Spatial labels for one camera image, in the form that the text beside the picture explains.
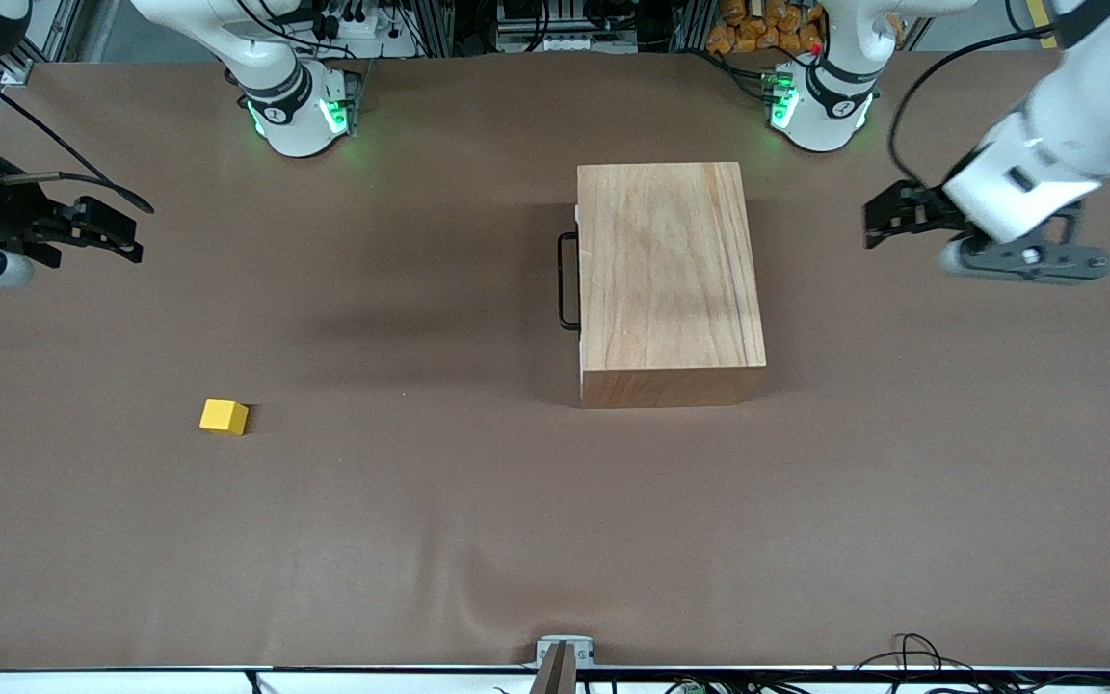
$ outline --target wooden cabinet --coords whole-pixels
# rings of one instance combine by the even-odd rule
[[[577,170],[581,402],[727,405],[765,368],[737,163]]]

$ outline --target yellow cube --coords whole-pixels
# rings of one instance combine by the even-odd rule
[[[246,430],[246,405],[233,400],[204,400],[200,429],[215,434],[241,435]]]

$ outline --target yellow tape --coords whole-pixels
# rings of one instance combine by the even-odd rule
[[[1026,0],[1027,9],[1030,9],[1030,18],[1035,19],[1035,26],[1045,26],[1051,18],[1048,18],[1048,8],[1045,8],[1043,0]],[[1039,39],[1039,44],[1043,48],[1056,48],[1056,37],[1046,36]]]

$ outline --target table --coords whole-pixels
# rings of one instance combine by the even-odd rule
[[[544,632],[610,663],[849,663],[906,630],[1110,666],[1110,276],[860,247],[932,58],[895,59],[825,155],[689,56],[380,62],[361,135],[309,161],[215,66],[37,67],[21,100],[158,212],[141,265],[73,250],[0,293],[0,667],[503,663]],[[947,68],[911,165],[937,178],[1054,59]],[[74,171],[11,113],[0,153]],[[763,390],[578,409],[576,165],[679,161],[740,162]],[[1110,184],[1084,222],[1110,250]],[[210,396],[250,434],[199,431]]]

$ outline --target drawer handle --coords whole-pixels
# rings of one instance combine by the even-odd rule
[[[576,322],[568,321],[564,318],[564,242],[573,241],[576,242],[576,232],[565,231],[558,234],[558,241],[555,242],[555,274],[558,276],[558,324],[559,328],[564,330],[581,330],[581,316],[577,316]],[[577,282],[581,282],[581,262],[577,262]]]

